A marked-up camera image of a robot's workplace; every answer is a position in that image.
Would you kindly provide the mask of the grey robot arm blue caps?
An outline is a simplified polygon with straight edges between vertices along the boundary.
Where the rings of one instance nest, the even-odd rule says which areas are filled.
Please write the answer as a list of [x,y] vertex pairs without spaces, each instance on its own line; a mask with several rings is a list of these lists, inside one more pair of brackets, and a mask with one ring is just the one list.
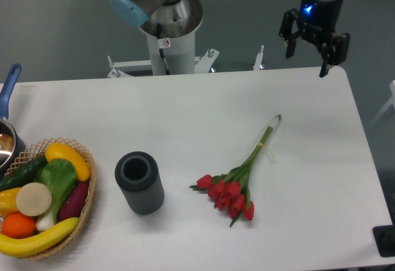
[[[321,55],[321,78],[343,63],[351,40],[350,34],[335,31],[343,1],[301,0],[298,9],[286,11],[278,33],[286,43],[285,57],[293,57],[301,38]],[[154,75],[211,72],[219,52],[209,49],[202,57],[195,56],[195,32],[204,15],[200,0],[109,0],[109,4],[119,18],[146,35]]]

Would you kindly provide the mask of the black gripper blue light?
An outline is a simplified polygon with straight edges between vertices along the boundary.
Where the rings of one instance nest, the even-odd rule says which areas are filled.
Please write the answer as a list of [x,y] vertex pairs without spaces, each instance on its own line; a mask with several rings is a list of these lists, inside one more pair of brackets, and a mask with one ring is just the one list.
[[302,38],[316,47],[327,44],[320,51],[323,63],[319,77],[327,76],[331,68],[343,63],[347,58],[350,34],[333,34],[342,4],[343,0],[301,0],[299,12],[297,9],[286,11],[278,33],[286,43],[285,58],[294,56],[300,32],[293,33],[293,24],[300,16],[297,25],[305,30]]

